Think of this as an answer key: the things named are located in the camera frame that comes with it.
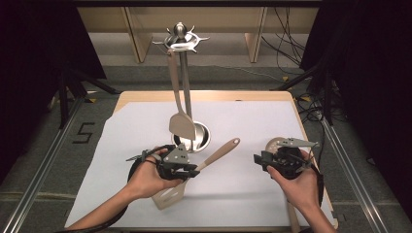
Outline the light wooden shelf unit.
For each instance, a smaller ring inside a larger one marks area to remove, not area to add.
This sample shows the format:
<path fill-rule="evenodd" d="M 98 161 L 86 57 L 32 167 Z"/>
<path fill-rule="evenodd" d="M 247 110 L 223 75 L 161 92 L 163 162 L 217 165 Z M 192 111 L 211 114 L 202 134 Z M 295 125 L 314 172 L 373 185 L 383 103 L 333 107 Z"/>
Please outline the light wooden shelf unit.
<path fill-rule="evenodd" d="M 249 59 L 258 61 L 263 33 L 311 32 L 316 8 L 293 7 L 80 7 L 78 12 L 89 33 L 126 33 L 135 61 L 142 63 L 154 33 L 181 22 L 196 33 L 242 33 Z"/>

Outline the black stand legs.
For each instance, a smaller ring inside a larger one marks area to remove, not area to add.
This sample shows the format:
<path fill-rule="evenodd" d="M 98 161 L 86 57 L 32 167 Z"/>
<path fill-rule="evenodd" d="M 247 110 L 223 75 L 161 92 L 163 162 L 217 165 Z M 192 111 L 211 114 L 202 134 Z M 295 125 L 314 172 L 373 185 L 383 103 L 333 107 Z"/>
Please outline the black stand legs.
<path fill-rule="evenodd" d="M 83 82 L 90 83 L 110 94 L 120 94 L 119 90 L 100 82 L 80 70 L 70 67 L 64 68 L 58 78 L 60 128 L 63 128 L 68 123 L 70 116 L 67 91 L 70 91 L 75 99 L 85 99 L 87 96 L 87 91 L 83 85 Z"/>
<path fill-rule="evenodd" d="M 274 91 L 284 91 L 291 87 L 303 82 L 305 79 L 310 78 L 311 81 L 307 86 L 307 90 L 310 93 L 318 96 L 323 94 L 322 113 L 323 117 L 329 125 L 333 125 L 331 116 L 331 73 L 327 65 L 317 64 L 305 71 L 303 74 L 298 75 L 289 82 L 282 84 L 279 87 L 274 88 Z"/>

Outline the steel utensil rack stand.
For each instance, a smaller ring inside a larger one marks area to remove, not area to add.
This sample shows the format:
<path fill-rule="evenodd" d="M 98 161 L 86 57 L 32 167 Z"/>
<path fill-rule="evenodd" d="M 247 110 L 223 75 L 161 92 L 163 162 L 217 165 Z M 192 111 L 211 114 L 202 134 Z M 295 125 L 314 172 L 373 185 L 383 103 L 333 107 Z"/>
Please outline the steel utensil rack stand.
<path fill-rule="evenodd" d="M 200 38 L 193 32 L 194 28 L 188 28 L 178 22 L 163 42 L 155 42 L 156 45 L 164 45 L 167 51 L 172 50 L 176 55 L 177 70 L 180 86 L 180 98 L 184 112 L 192 119 L 195 125 L 195 139 L 189 140 L 172 134 L 172 141 L 176 144 L 184 144 L 188 152 L 200 152 L 204 150 L 210 141 L 209 129 L 202 123 L 197 122 L 192 116 L 191 96 L 189 87 L 189 63 L 188 52 L 196 52 L 196 47 L 204 38 Z"/>

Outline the beige slotted spatula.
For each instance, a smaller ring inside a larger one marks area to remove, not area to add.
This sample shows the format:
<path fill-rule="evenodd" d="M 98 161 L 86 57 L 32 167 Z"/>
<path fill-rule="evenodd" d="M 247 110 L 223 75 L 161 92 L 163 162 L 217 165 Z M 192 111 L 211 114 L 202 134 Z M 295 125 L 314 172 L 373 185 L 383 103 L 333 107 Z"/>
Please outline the beige slotted spatula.
<path fill-rule="evenodd" d="M 218 148 L 208 158 L 206 158 L 202 163 L 200 163 L 196 167 L 196 171 L 200 172 L 207 166 L 219 160 L 221 157 L 225 156 L 226 154 L 234 150 L 239 145 L 239 143 L 240 143 L 239 138 L 234 138 L 232 140 L 229 140 L 223 146 Z M 156 207 L 159 210 L 164 210 L 178 203 L 180 200 L 182 200 L 185 194 L 185 189 L 186 189 L 188 181 L 189 179 L 185 180 L 184 182 L 180 183 L 179 185 L 173 188 L 164 189 L 164 190 L 161 190 L 159 193 L 155 194 L 152 197 L 152 200 L 154 201 Z"/>

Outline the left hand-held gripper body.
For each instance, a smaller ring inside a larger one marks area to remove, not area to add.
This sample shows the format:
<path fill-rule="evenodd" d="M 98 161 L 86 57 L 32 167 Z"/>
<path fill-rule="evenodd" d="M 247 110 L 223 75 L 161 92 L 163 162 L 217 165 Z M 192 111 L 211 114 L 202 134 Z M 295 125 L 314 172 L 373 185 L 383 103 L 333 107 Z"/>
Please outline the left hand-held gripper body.
<path fill-rule="evenodd" d="M 157 159 L 157 171 L 165 180 L 176 180 L 177 172 L 184 171 L 184 166 L 190 163 L 189 155 L 184 144 L 178 146 L 168 145 L 168 151 Z"/>

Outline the black curtain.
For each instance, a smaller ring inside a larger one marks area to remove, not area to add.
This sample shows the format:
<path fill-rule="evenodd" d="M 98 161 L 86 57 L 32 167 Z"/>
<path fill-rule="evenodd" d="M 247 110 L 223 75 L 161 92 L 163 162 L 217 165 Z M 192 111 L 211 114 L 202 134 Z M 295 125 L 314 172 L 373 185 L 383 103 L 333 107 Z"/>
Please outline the black curtain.
<path fill-rule="evenodd" d="M 347 115 L 412 221 L 412 0 L 323 0 L 301 68 L 315 65 L 352 10 L 332 51 Z"/>
<path fill-rule="evenodd" d="M 71 0 L 0 0 L 0 184 L 58 90 L 65 66 L 106 77 Z"/>

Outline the beige solid spatula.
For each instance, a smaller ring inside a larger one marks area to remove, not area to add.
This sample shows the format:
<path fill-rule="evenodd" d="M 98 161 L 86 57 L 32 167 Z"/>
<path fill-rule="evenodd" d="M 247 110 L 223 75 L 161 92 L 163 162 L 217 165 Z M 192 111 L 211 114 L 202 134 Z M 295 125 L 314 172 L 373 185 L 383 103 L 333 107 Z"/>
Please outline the beige solid spatula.
<path fill-rule="evenodd" d="M 184 112 L 182 107 L 182 102 L 180 98 L 180 86 L 179 77 L 177 70 L 176 55 L 174 51 L 169 50 L 167 52 L 167 62 L 170 80 L 172 83 L 173 93 L 175 97 L 175 102 L 177 106 L 178 113 L 170 117 L 169 120 L 169 131 L 179 137 L 185 139 L 194 140 L 195 135 L 195 125 L 192 119 Z"/>

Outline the metal floor rail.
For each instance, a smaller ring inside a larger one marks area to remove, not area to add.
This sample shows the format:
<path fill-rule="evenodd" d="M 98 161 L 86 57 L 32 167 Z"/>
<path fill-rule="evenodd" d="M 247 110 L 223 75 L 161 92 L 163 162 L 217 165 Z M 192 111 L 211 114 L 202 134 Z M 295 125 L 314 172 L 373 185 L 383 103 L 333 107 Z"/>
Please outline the metal floor rail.
<path fill-rule="evenodd" d="M 384 223 L 375 203 L 372 201 L 371 196 L 366 190 L 360 175 L 356 171 L 351 158 L 346 152 L 341 140 L 339 139 L 335 129 L 329 125 L 326 119 L 322 119 L 321 123 L 325 129 L 327 138 L 337 156 L 343 172 L 354 191 L 360 207 L 374 233 L 388 233 L 388 228 Z"/>
<path fill-rule="evenodd" d="M 2 233 L 18 233 L 18 231 L 22 227 L 34 203 L 34 200 L 37 197 L 37 194 L 41 186 L 43 185 L 54 161 L 58 156 L 63 142 L 72 127 L 77 112 L 83 105 L 83 103 L 83 98 L 77 98 L 74 100 L 73 105 L 69 111 L 69 117 L 66 123 L 58 129 L 56 136 L 54 137 L 46 155 L 44 156 L 28 187 L 22 193 L 17 206 L 11 214 L 10 219 L 7 221 L 5 228 L 2 230 Z"/>

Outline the person's left hand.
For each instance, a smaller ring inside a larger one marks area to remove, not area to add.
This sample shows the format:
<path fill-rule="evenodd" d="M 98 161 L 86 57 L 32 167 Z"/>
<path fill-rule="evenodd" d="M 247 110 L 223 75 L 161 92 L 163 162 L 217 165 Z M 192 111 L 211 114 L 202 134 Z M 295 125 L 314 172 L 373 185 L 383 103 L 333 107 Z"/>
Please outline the person's left hand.
<path fill-rule="evenodd" d="M 163 179 L 156 169 L 155 157 L 148 155 L 136 168 L 125 189 L 128 196 L 134 201 L 152 197 L 161 190 L 175 187 L 182 182 L 180 179 L 171 181 Z"/>

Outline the beige perforated skimmer spoon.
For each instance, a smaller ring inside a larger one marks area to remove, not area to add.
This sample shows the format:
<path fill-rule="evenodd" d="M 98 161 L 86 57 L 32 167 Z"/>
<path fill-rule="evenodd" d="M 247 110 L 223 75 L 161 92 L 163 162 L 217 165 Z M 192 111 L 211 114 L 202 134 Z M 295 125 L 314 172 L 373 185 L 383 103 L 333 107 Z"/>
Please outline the beige perforated skimmer spoon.
<path fill-rule="evenodd" d="M 265 149 L 270 152 L 276 152 L 280 147 L 279 143 L 281 141 L 283 141 L 283 138 L 281 137 L 273 138 L 266 144 Z M 300 225 L 297 219 L 295 208 L 290 202 L 287 202 L 287 210 L 291 223 L 291 233 L 298 233 L 300 231 Z"/>

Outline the wooden board with white sheet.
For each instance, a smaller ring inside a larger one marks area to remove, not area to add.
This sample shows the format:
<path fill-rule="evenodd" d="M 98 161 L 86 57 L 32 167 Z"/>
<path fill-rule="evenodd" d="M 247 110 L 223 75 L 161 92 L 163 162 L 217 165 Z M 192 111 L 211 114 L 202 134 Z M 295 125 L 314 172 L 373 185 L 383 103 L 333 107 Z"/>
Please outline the wooden board with white sheet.
<path fill-rule="evenodd" d="M 301 139 L 300 120 L 290 101 L 199 101 L 192 105 L 196 121 L 211 132 L 209 145 L 189 159 L 199 164 L 233 138 L 239 145 L 188 181 L 184 198 L 159 210 L 152 199 L 128 206 L 114 229 L 172 232 L 188 230 L 271 231 L 290 226 L 282 189 L 254 162 L 275 137 Z M 125 186 L 131 157 L 170 143 L 172 102 L 130 102 L 105 123 L 74 206 L 73 224 Z"/>

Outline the person's right hand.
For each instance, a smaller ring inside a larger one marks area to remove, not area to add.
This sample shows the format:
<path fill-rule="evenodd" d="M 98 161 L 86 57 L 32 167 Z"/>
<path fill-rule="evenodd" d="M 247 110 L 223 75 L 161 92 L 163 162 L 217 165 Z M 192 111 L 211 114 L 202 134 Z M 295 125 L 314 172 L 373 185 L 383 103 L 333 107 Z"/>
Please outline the person's right hand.
<path fill-rule="evenodd" d="M 284 178 L 271 166 L 267 167 L 267 172 L 284 191 L 288 201 L 302 214 L 314 214 L 320 209 L 317 176 L 312 168 L 304 169 L 294 180 Z"/>

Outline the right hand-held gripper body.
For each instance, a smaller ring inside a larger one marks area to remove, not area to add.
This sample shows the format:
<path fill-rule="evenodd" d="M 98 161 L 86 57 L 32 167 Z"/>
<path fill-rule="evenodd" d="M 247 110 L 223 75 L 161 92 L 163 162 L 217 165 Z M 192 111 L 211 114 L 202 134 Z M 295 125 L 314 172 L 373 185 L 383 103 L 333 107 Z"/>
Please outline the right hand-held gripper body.
<path fill-rule="evenodd" d="M 296 179 L 301 172 L 311 166 L 309 158 L 305 159 L 301 148 L 317 147 L 319 144 L 295 138 L 283 138 L 279 148 L 274 154 L 268 166 L 275 168 L 284 178 Z"/>

